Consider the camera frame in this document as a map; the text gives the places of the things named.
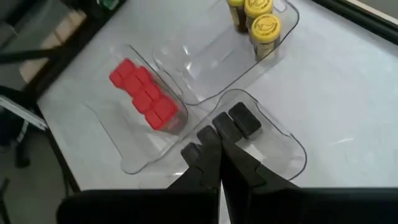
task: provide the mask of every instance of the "table surface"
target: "table surface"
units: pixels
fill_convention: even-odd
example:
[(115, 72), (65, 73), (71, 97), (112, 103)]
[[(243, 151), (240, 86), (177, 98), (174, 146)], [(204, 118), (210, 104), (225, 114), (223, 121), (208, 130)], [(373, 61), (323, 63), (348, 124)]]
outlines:
[[(153, 63), (165, 42), (214, 0), (130, 0), (99, 31), (39, 101), (78, 185), (133, 189), (121, 156), (79, 104), (76, 80), (96, 75), (109, 46), (130, 44)], [(308, 152), (301, 187), (398, 186), (398, 46), (306, 0), (287, 55), (247, 88)]]

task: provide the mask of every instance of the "clear plastic tray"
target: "clear plastic tray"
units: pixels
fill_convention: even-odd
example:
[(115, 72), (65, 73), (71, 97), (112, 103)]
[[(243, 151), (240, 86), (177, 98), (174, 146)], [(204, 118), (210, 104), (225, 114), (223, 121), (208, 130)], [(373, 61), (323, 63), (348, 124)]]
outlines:
[(273, 13), (281, 19), (281, 42), (258, 62), (248, 35), (235, 31), (226, 1), (217, 1), (170, 42), (154, 49), (157, 66), (168, 75), (165, 82), (187, 105), (219, 95), (238, 79), (244, 78), (233, 88), (245, 88), (284, 57), (286, 38), (299, 21), (298, 10), (286, 0), (274, 0)]
[[(94, 80), (86, 84), (85, 105), (94, 112), (105, 131), (118, 149), (122, 161), (121, 168), (128, 174), (140, 172), (146, 165), (160, 159), (180, 139), (199, 122), (196, 114), (188, 110), (173, 91), (163, 82), (149, 64), (130, 46), (122, 45), (112, 49), (113, 59), (107, 63)], [(153, 74), (153, 79), (162, 91), (177, 103), (185, 126), (177, 133), (153, 130), (132, 104), (132, 98), (123, 90), (117, 89), (109, 80), (109, 74), (125, 58), (137, 66), (145, 66)]]
[(212, 120), (222, 112), (228, 113), (239, 102), (244, 103), (260, 121), (262, 132), (252, 140), (242, 139), (236, 144), (287, 180), (300, 175), (307, 165), (304, 147), (249, 93), (233, 89), (223, 93), (215, 109), (179, 140), (164, 158), (147, 167), (156, 175), (148, 176), (140, 187), (167, 187), (177, 180), (188, 168), (180, 151), (190, 142), (200, 144), (197, 132), (207, 125), (214, 128)]

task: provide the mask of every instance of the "yellow cap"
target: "yellow cap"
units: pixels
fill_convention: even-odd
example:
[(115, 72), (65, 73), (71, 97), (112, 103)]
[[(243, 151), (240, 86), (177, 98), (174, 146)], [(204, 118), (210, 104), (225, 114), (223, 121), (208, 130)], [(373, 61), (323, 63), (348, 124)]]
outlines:
[(264, 14), (254, 20), (251, 26), (253, 38), (260, 43), (270, 43), (280, 35), (280, 19), (273, 14)]
[(272, 0), (245, 0), (244, 11), (248, 17), (257, 18), (272, 12)]
[(244, 0), (228, 0), (230, 6), (243, 6)]

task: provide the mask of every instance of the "small bottle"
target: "small bottle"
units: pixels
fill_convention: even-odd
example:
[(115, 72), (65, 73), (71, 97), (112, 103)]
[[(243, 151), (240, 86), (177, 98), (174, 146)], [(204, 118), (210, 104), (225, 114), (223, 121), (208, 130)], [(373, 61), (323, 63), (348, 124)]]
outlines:
[(246, 15), (244, 13), (244, 0), (228, 0), (229, 10), (235, 24), (236, 31), (247, 33)]
[(245, 0), (244, 12), (246, 13), (246, 26), (251, 33), (251, 27), (255, 19), (263, 14), (272, 13), (273, 0)]
[(279, 45), (281, 23), (278, 16), (265, 14), (259, 16), (252, 24), (251, 35), (256, 60), (260, 61)]

